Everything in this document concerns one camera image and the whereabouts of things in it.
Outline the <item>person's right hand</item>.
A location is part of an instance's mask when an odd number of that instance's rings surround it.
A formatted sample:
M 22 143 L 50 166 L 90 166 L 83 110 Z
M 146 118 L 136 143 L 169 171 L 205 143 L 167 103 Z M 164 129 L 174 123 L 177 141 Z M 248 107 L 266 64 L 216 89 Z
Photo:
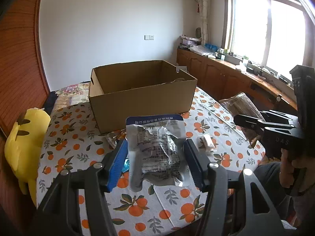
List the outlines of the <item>person's right hand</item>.
M 314 186 L 314 158 L 303 154 L 295 159 L 289 151 L 281 149 L 280 184 L 284 188 L 298 186 L 298 192 L 304 192 Z

